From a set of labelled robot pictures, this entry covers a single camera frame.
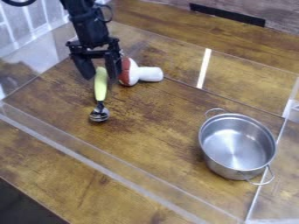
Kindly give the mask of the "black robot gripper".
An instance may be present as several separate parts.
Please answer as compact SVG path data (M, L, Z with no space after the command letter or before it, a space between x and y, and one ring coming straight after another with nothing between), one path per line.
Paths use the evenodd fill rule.
M91 59L104 58L108 78L115 80L122 73L122 56L119 39L108 32L114 18L111 6L98 0L60 0L60 3L78 35L67 47L83 78L90 80L96 74Z

